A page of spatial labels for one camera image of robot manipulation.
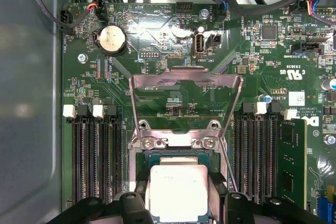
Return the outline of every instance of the integrated circuit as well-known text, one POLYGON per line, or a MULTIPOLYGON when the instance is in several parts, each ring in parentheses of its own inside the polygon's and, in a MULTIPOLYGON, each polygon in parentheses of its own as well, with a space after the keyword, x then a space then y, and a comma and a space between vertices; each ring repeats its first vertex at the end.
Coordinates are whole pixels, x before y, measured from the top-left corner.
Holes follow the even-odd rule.
POLYGON ((277 39, 277 26, 276 25, 264 25, 261 28, 262 39, 277 39))

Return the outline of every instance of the white dimm latch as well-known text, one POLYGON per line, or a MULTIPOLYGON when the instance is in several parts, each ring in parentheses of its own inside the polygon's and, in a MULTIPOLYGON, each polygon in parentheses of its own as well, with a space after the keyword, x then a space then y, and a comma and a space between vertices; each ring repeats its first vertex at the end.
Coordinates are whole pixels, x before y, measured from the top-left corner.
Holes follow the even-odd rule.
POLYGON ((104 117, 104 106, 94 105, 92 115, 96 118, 103 118, 104 117))
POLYGON ((75 118, 77 116, 76 108, 73 104, 63 105, 63 116, 65 118, 75 118))

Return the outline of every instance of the white label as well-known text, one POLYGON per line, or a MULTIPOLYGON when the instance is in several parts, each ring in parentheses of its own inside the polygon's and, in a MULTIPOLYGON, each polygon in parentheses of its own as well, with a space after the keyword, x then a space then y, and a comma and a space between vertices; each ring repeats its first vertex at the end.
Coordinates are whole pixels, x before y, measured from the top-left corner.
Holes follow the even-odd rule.
POLYGON ((304 106, 305 105, 304 92, 288 92, 289 106, 304 106))

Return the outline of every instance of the motherboard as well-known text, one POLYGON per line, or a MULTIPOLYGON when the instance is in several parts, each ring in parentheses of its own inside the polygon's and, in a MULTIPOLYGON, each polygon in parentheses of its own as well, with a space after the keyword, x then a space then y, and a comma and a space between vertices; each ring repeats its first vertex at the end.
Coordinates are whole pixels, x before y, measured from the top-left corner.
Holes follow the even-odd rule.
MULTIPOLYGON (((76 18, 86 8, 66 4, 61 16, 76 18)), ((335 10, 316 13, 335 19, 335 10)), ((111 202, 164 157, 180 156, 222 172, 228 190, 236 186, 257 204, 282 197, 328 218, 336 185, 335 62, 334 27, 290 7, 251 18, 215 4, 91 10, 62 40, 63 209, 89 196, 111 202), (233 91, 193 80, 144 82, 132 94, 132 76, 156 78, 174 68, 239 76, 242 84, 233 91), (134 108, 140 129, 224 128, 234 182, 212 140, 207 148, 155 149, 149 139, 133 157, 134 108)), ((197 222, 207 223, 207 207, 204 215, 197 222)))

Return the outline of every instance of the green circuit board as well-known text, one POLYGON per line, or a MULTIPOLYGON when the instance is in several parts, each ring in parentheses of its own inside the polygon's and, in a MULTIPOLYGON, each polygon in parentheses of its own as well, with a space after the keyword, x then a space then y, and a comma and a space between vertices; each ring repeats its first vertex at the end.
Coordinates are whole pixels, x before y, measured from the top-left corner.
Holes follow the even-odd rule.
MULTIPOLYGON (((64 8, 76 17, 86 4, 67 4, 64 8)), ((90 110, 94 104, 118 106, 121 190, 127 191, 127 143, 134 132, 131 75, 160 74, 173 66, 203 66, 213 74, 238 73, 244 83, 236 111, 244 102, 255 104, 261 94, 279 102, 282 111, 297 109, 299 119, 295 119, 297 128, 293 130, 296 139, 289 146, 279 146, 279 180, 286 186, 279 187, 278 195, 301 207, 308 208, 309 203, 311 212, 317 214, 317 198, 327 195, 327 185, 336 185, 336 144, 327 145, 324 141, 326 134, 336 133, 336 114, 323 115, 324 106, 336 104, 325 100, 326 91, 321 88, 323 78, 336 73, 334 28, 312 20, 306 13, 291 14, 288 8, 253 18, 228 12, 226 19, 217 23, 216 9, 216 5, 193 4, 190 12, 180 13, 176 12, 176 4, 107 4, 108 22, 99 21, 91 12, 72 36, 64 35, 62 40, 62 102, 76 107, 86 104, 90 110), (209 10, 208 19, 199 18, 202 9, 209 10), (107 56, 93 39, 95 31, 111 24, 120 26, 128 38, 126 50, 117 57, 107 56), (202 55, 195 55, 192 36, 176 35, 181 31, 192 33, 199 26, 209 34, 220 35, 221 42, 208 47, 202 55), (291 45, 308 39, 322 41, 323 50, 291 51, 291 45), (79 54, 85 54, 88 61, 79 63, 79 54), (290 178, 283 173, 288 167, 286 162, 295 163, 286 171, 290 178)), ((333 7, 316 10, 326 16, 334 11, 333 7)), ((136 94, 140 119, 148 120, 153 129, 176 132, 204 129, 210 119, 222 123, 231 99, 228 90, 197 87, 191 82, 179 82, 169 89, 146 87, 136 94)), ((234 127, 232 118, 225 135, 231 159, 234 127)), ((287 125, 282 123, 281 127, 286 130, 287 125)), ((71 132, 71 124, 64 119, 64 209, 71 205, 72 197, 71 132)))

